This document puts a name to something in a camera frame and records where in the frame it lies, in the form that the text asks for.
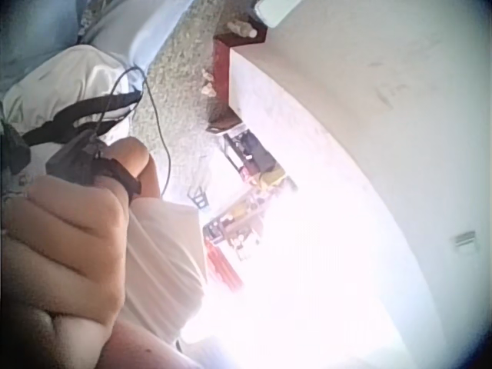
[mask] blue fabric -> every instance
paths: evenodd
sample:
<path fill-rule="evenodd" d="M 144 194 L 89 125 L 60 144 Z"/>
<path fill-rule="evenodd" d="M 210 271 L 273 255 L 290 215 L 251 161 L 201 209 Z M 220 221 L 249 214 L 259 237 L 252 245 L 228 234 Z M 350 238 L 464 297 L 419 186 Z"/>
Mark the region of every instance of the blue fabric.
<path fill-rule="evenodd" d="M 193 0 L 113 0 L 81 43 L 125 67 L 145 71 Z M 7 0 L 0 25 L 0 98 L 15 83 L 66 48 L 76 45 L 87 0 Z M 141 88 L 138 73 L 129 76 Z"/>

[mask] skin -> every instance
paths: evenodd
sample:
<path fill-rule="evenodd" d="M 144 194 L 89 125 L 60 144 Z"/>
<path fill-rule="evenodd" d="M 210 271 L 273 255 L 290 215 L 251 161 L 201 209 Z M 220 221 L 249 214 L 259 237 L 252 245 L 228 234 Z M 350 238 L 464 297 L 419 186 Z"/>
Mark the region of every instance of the skin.
<path fill-rule="evenodd" d="M 140 197 L 160 198 L 154 160 L 139 140 L 117 141 L 104 156 L 141 180 Z M 112 357 L 137 344 L 136 335 L 156 353 L 146 351 L 137 367 L 149 367 L 149 358 L 152 367 L 162 367 L 156 365 L 165 362 L 161 356 L 169 347 L 116 323 L 125 300 L 128 228 L 128 195 L 121 184 L 100 177 L 94 187 L 83 187 L 41 176 L 26 198 L 7 203 L 2 227 L 8 232 L 2 236 L 2 335 L 15 332 L 39 367 L 84 369 L 96 365 L 110 337 L 98 367 L 112 367 Z"/>

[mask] floor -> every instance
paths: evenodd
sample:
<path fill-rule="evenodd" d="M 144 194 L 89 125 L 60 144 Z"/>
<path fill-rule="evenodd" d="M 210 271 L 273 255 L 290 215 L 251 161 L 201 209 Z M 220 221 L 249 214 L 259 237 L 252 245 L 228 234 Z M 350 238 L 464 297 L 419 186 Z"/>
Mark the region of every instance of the floor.
<path fill-rule="evenodd" d="M 91 17 L 97 17 L 103 2 L 109 0 L 92 2 L 92 13 L 86 13 L 88 22 L 85 23 L 89 23 Z M 162 133 L 171 153 L 167 200 L 189 202 L 187 193 L 190 186 L 210 177 L 208 171 L 213 157 L 217 157 L 219 138 L 204 130 L 209 116 L 217 114 L 224 106 L 216 98 L 201 94 L 204 85 L 201 71 L 203 68 L 211 70 L 213 36 L 226 32 L 225 25 L 230 20 L 246 19 L 252 2 L 195 0 L 150 69 L 151 93 L 157 103 Z M 158 164 L 159 179 L 164 183 L 168 160 L 147 94 L 138 106 L 131 134 L 149 147 Z"/>

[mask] bright light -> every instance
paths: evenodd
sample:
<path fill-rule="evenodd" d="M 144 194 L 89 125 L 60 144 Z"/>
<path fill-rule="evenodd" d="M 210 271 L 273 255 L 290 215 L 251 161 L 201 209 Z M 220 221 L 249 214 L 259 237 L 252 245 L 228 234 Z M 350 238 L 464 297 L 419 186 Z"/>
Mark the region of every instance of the bright light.
<path fill-rule="evenodd" d="M 245 289 L 214 308 L 241 367 L 322 368 L 399 339 L 374 288 L 370 217 L 335 181 L 272 204 Z"/>

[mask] wire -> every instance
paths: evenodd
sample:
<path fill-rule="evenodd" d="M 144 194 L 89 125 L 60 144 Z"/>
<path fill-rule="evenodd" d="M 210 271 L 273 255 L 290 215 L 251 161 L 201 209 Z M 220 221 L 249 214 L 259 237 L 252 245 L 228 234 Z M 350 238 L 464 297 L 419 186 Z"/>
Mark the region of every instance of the wire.
<path fill-rule="evenodd" d="M 157 111 L 157 106 L 155 105 L 154 97 L 152 96 L 152 93 L 151 93 L 151 88 L 148 85 L 147 75 L 145 74 L 145 72 L 144 72 L 144 70 L 142 68 L 140 68 L 137 65 L 134 65 L 133 67 L 130 67 L 130 68 L 126 69 L 125 71 L 123 71 L 123 73 L 121 73 L 118 76 L 118 78 L 116 79 L 116 82 L 113 84 L 113 88 L 111 89 L 111 92 L 109 92 L 110 98 L 108 99 L 108 103 L 106 104 L 105 110 L 101 113 L 101 116 L 99 117 L 99 119 L 98 119 L 98 121 L 97 121 L 97 123 L 95 125 L 95 132 L 97 133 L 97 131 L 98 131 L 98 129 L 99 129 L 101 123 L 102 123 L 102 119 L 105 117 L 105 114 L 106 114 L 106 112 L 109 109 L 109 105 L 111 103 L 111 98 L 113 96 L 115 96 L 116 87 L 118 87 L 118 84 L 123 79 L 123 77 L 125 77 L 131 71 L 139 71 L 140 74 L 141 74 L 141 76 L 142 76 L 142 78 L 144 79 L 144 83 L 142 84 L 142 89 L 141 90 L 142 90 L 142 93 L 143 93 L 143 91 L 144 91 L 144 85 L 145 85 L 145 87 L 147 87 L 148 97 L 151 99 L 152 107 L 154 108 L 155 122 L 157 124 L 157 129 L 159 130 L 159 136 L 161 138 L 162 146 L 164 147 L 165 153 L 166 153 L 166 155 L 168 157 L 168 174 L 166 176 L 166 181 L 164 183 L 164 187 L 162 188 L 162 192 L 161 192 L 161 198 L 162 198 L 164 196 L 164 193 L 168 189 L 169 180 L 171 179 L 171 154 L 169 153 L 168 146 L 166 145 L 166 142 L 164 140 L 164 135 L 162 134 L 161 123 L 159 121 L 159 114 L 158 114 L 158 111 Z"/>

